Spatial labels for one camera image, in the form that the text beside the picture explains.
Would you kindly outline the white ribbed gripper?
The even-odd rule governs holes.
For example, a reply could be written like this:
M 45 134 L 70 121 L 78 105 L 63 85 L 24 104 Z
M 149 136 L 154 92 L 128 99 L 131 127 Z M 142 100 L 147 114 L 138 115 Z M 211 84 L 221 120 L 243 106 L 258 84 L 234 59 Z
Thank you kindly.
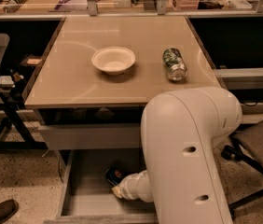
M 112 188 L 112 191 L 120 199 L 139 199 L 145 203 L 153 202 L 147 170 L 126 176 L 119 185 Z

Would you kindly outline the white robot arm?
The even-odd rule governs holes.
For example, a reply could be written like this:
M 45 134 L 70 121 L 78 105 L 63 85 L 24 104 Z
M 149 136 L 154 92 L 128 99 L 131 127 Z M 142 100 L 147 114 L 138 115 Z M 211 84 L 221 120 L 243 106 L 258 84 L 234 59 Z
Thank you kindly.
M 141 121 L 146 169 L 113 187 L 126 200 L 153 203 L 159 224 L 233 224 L 213 144 L 242 120 L 229 91 L 202 87 L 154 97 Z

